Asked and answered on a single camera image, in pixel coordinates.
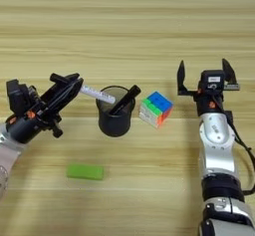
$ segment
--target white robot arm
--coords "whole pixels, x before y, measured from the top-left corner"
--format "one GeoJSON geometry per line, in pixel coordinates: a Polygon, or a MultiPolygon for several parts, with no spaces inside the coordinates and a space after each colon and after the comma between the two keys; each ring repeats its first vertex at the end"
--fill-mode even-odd
{"type": "Polygon", "coordinates": [[[189,91],[183,84],[184,63],[180,64],[177,81],[178,94],[192,96],[201,118],[200,167],[204,200],[203,221],[198,230],[200,236],[255,236],[255,223],[251,210],[245,203],[232,148],[242,142],[233,122],[232,113],[222,106],[224,90],[239,90],[235,73],[223,59],[223,71],[204,71],[197,91],[189,91]]]}
{"type": "Polygon", "coordinates": [[[83,84],[79,74],[66,77],[52,74],[50,80],[55,84],[41,97],[33,86],[27,88],[17,80],[7,82],[13,114],[0,125],[0,198],[7,188],[12,166],[27,143],[42,130],[52,130],[54,137],[63,134],[58,125],[59,111],[77,96],[83,84]]]}

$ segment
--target green block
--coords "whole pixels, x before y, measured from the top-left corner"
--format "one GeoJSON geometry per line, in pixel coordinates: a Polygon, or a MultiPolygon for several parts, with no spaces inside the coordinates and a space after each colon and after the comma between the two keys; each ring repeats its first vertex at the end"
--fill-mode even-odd
{"type": "Polygon", "coordinates": [[[103,180],[104,168],[102,166],[70,164],[67,169],[67,177],[103,180]]]}

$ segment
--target rubik's cube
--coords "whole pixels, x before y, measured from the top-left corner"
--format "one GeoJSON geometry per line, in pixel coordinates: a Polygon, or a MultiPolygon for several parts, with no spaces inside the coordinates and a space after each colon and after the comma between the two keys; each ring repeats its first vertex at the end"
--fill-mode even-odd
{"type": "Polygon", "coordinates": [[[143,100],[139,109],[139,117],[144,121],[159,127],[172,111],[173,103],[155,92],[143,100]]]}

